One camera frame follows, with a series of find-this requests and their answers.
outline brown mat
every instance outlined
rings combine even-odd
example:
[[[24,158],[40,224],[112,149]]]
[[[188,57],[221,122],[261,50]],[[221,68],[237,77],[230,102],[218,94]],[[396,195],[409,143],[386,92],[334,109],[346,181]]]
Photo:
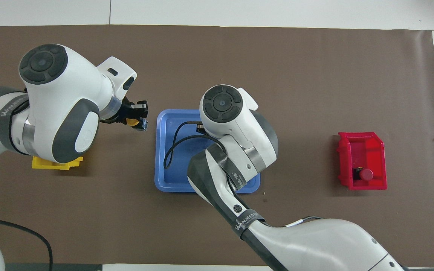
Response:
[[[279,157],[243,199],[271,225],[308,215],[365,228],[400,262],[434,266],[434,50],[409,30],[207,26],[0,27],[0,85],[23,88],[29,49],[60,43],[95,65],[108,56],[138,73],[149,131],[101,125],[79,168],[33,170],[0,157],[0,219],[44,235],[58,263],[262,265],[195,194],[155,188],[155,125],[167,108],[197,108],[215,84],[245,88],[279,137]],[[338,132],[385,142],[388,190],[339,184]],[[45,262],[43,244],[0,226],[7,262]]]

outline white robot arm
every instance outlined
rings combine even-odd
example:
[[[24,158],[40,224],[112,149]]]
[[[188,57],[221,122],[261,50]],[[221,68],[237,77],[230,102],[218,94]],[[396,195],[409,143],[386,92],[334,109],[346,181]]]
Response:
[[[212,144],[192,157],[188,180],[219,211],[234,232],[275,271],[403,271],[391,255],[358,225],[321,219],[272,227],[235,193],[276,160],[277,137],[255,112],[242,88],[217,85],[200,100],[200,117]]]
[[[66,46],[45,44],[22,58],[19,73],[27,93],[0,87],[0,154],[67,163],[90,148],[100,122],[147,129],[147,102],[125,97],[136,72],[115,57],[95,67]]]

